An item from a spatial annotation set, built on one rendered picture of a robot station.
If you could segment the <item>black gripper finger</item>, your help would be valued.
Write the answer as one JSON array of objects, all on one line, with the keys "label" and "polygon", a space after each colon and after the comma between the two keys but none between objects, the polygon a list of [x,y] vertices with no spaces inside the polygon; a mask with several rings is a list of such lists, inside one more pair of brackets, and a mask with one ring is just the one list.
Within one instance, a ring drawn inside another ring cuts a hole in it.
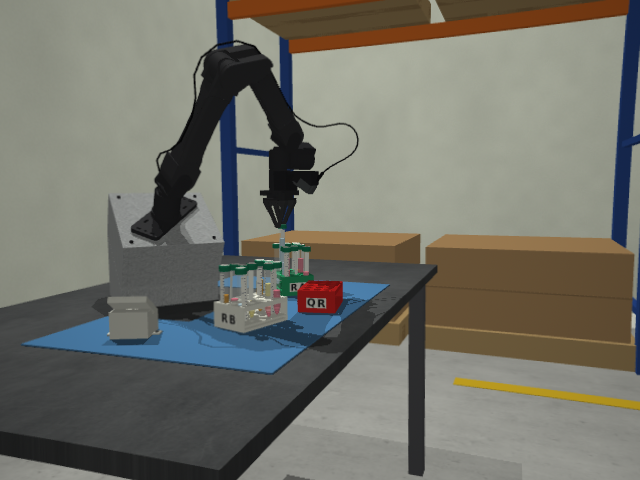
[{"label": "black gripper finger", "polygon": [[[269,215],[270,215],[270,217],[271,217],[271,219],[273,221],[273,224],[274,224],[275,228],[280,228],[281,224],[282,224],[282,221],[283,221],[283,218],[284,218],[284,215],[285,215],[285,212],[286,212],[288,201],[263,200],[263,204],[266,207],[266,209],[267,209],[267,211],[268,211],[268,213],[269,213]],[[275,218],[272,206],[280,206],[280,214],[279,214],[278,222],[277,222],[277,220]]]},{"label": "black gripper finger", "polygon": [[[284,220],[282,222],[282,224],[286,224],[288,221],[288,218],[294,208],[294,206],[296,205],[296,200],[281,200],[281,201],[288,201],[288,209],[287,212],[285,214]],[[277,220],[279,219],[279,214],[280,214],[280,206],[273,206],[274,207],[274,211],[277,217]]]}]

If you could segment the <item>blue bench mat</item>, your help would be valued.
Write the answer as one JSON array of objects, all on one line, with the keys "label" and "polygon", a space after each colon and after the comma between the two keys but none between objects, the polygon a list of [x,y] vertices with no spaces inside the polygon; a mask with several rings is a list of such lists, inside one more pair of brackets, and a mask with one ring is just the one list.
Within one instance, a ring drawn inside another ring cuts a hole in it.
[{"label": "blue bench mat", "polygon": [[214,312],[186,321],[159,319],[160,335],[110,339],[109,316],[21,346],[39,347],[273,375],[390,284],[343,282],[336,313],[298,312],[287,296],[288,320],[246,333],[214,326]]}]

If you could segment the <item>white test tube rack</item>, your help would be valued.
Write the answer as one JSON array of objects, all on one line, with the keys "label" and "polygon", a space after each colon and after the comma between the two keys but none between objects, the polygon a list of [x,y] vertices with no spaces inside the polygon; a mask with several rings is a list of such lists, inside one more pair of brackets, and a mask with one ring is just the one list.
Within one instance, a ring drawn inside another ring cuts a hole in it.
[{"label": "white test tube rack", "polygon": [[[274,312],[271,314],[271,317],[267,317],[264,307],[279,303],[281,303],[279,314],[276,315]],[[262,311],[258,311],[260,308],[263,308]],[[256,310],[254,317],[251,318],[248,313],[247,321],[245,321],[245,312],[252,310]],[[238,300],[230,301],[230,299],[228,303],[221,303],[220,301],[214,302],[215,327],[246,333],[286,320],[288,320],[286,296],[265,300],[264,294],[256,295],[255,300],[247,301],[247,306],[238,306]]]}]

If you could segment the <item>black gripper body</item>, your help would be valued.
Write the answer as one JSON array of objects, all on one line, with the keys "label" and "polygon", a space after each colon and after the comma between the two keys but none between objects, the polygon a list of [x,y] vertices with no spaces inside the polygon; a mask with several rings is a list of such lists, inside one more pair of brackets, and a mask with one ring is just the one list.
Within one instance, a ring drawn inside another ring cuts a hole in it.
[{"label": "black gripper body", "polygon": [[293,195],[299,195],[299,190],[280,191],[274,190],[274,171],[291,171],[287,169],[269,170],[269,190],[260,190],[260,196],[266,196],[263,200],[296,200]]}]

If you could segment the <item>red rack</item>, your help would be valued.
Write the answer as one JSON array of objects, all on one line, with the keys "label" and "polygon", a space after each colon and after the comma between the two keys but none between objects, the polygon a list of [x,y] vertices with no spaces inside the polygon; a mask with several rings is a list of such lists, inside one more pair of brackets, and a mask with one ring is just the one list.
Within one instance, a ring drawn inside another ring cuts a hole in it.
[{"label": "red rack", "polygon": [[297,295],[298,312],[336,313],[343,302],[343,281],[308,280]]}]

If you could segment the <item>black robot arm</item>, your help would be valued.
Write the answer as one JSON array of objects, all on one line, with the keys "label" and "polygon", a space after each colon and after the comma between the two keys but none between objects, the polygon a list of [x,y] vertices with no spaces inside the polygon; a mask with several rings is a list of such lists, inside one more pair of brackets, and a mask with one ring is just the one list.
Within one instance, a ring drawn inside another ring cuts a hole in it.
[{"label": "black robot arm", "polygon": [[[237,97],[248,85],[267,117],[270,139],[279,146],[269,150],[269,170],[313,168],[316,149],[302,142],[304,133],[274,80],[272,61],[258,54],[254,47],[242,44],[206,55],[194,112],[179,144],[166,153],[154,179],[157,187],[151,211],[131,226],[131,232],[157,241],[197,207],[197,201],[184,195],[197,182],[203,155],[224,110],[233,96]],[[274,190],[298,187],[313,194],[318,184],[319,171],[274,171]]]}]

